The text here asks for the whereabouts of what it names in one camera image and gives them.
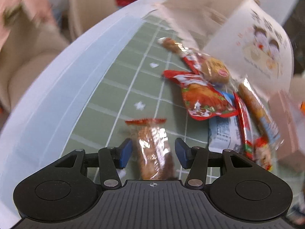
beige chair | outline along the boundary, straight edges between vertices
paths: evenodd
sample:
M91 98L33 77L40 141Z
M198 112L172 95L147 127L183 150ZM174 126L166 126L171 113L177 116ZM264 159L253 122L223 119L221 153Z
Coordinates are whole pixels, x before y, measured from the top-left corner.
M69 6L72 40L117 11L116 0L69 0Z
M21 11L0 51L0 102L10 112L19 99L69 43L54 27L35 26Z

table surface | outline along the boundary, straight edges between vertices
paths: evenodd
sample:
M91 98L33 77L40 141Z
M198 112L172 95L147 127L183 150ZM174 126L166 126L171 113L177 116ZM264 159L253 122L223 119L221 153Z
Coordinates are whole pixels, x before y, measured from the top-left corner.
M150 4L146 13L153 10ZM207 147L208 121L190 118L180 88L161 76L166 69L187 68L158 45L157 39L180 39L158 17L139 19L145 11L142 4L139 8L142 11L137 10L137 18L122 15L114 19L113 14L76 40L41 74L33 85L36 90L29 89L12 113L0 138L0 150L4 152L0 155L0 211L5 211L3 216L0 213L1 228L10 228L18 218L11 197L22 179L74 149L94 153L102 147L119 146L130 136L126 119L167 118L164 127L173 152L177 137L190 147ZM90 43L81 44L86 39ZM45 96L38 99L37 93ZM32 110L23 107L29 101ZM142 110L136 108L137 103L143 105ZM188 171L173 156L176 176L184 181ZM277 165L275 159L274 166L274 174L291 186L294 204L304 173ZM119 175L123 183L140 177L136 156ZM89 168L90 179L99 183L98 176L98 169ZM212 183L217 177L219 168L209 168L206 182Z
M125 124L125 120L154 117L167 118L164 127L173 152L177 137L181 137L190 147L207 147L208 121L190 118L182 102L180 87L161 76L166 69L188 70L179 57L157 43L161 37L180 39L164 20L151 15L144 19L146 22L96 87L62 155L77 148L93 153L102 147L117 147L130 137L131 128ZM173 157L176 177L184 182L188 170L182 169L175 154ZM301 191L304 174L278 165L275 158L273 166L273 173L292 188L294 204ZM95 183L100 183L98 171L97 168L88 170L88 177ZM219 176L219 168L209 168L206 183L212 183ZM120 177L122 183L127 179L140 178L136 156L131 157L124 171L120 171Z

wrapped snack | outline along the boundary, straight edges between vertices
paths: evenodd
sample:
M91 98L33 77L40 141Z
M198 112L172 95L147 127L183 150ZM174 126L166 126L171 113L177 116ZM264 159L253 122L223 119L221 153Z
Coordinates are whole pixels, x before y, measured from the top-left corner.
M173 156L170 152L164 128L166 119L142 119L125 121L136 126L134 145L143 180L166 180L174 176Z
M166 70L164 77L179 83L190 116L202 121L214 116L236 116L238 111L202 76L185 71Z
M254 160L253 131L248 109L243 100L234 92L235 106L239 113L239 127L242 134L242 143L245 155L248 159Z
M260 137L255 140L256 163L265 170L272 170L271 151L267 140Z
M194 74L203 74L204 79L214 85L223 85L229 82L229 70L219 59L187 48L171 38L161 38L158 42L167 50L179 55Z
M238 86L238 93L245 102L247 108L254 116L262 134L266 136L270 145L274 148L279 146L280 133L278 126L271 118L269 112L251 87L248 79L244 79Z
M222 92L232 105L230 94ZM209 151L222 153L224 149L243 152L237 116L230 118L213 117L209 119Z
M208 54L198 52L196 52L196 57L200 64L198 70L202 72L204 79L215 85L223 85L229 82L230 72L222 61Z

biscuit package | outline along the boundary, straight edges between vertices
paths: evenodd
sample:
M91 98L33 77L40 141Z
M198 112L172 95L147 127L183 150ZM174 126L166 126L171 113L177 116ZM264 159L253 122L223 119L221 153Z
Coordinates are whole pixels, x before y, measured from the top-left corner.
M254 160L253 130L248 109L243 100L234 92L235 105L239 112L239 127L242 135L245 155L248 159Z
M163 75L180 84L185 107L193 119L203 121L214 116L238 115L237 109L201 75L174 70L166 70Z
M174 178L173 156L166 131L162 125L166 119L141 119L125 121L133 125L134 147L143 180L168 180Z
M161 38L158 42L167 50L180 56L194 74L202 74L211 84L221 86L229 82L229 70L221 60L187 48L171 38Z

white paper scrap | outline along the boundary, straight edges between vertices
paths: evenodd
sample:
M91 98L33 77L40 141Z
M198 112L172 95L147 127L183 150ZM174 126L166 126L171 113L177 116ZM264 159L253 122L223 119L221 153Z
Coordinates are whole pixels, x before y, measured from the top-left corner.
M145 104L142 103L142 101L139 101L138 103L134 104L136 110L143 110L145 108Z
M116 172L120 178L123 178L124 176L126 176L126 170L124 170L124 169L117 169Z
M150 67L152 67L152 68L156 68L156 67L159 66L159 64L156 64L156 63L150 63L149 65L150 65Z

